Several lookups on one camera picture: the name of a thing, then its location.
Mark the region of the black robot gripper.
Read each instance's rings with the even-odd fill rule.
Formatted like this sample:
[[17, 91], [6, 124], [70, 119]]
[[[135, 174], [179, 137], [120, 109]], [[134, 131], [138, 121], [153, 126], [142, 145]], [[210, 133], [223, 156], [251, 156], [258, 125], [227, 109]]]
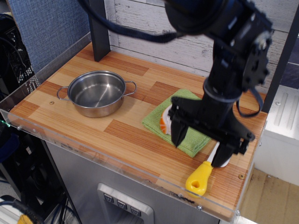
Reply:
[[244, 154], [255, 135], [234, 115], [234, 102], [221, 102], [204, 94], [201, 100], [172, 97], [171, 141], [178, 147], [188, 128], [220, 142], [212, 159], [213, 168], [225, 167], [232, 154]]

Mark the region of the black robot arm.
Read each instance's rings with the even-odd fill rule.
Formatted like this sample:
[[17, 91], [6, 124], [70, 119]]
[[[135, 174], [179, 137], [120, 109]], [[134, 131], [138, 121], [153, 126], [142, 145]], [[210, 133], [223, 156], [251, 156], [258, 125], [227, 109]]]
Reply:
[[169, 22], [182, 35], [213, 39], [213, 66], [204, 81], [201, 100], [172, 97], [171, 140], [178, 146], [188, 128], [219, 142], [212, 160], [222, 166], [233, 154], [244, 154], [254, 134], [234, 115], [240, 97], [250, 91], [260, 107], [255, 87], [268, 75], [267, 53], [272, 23], [248, 0], [168, 0]]

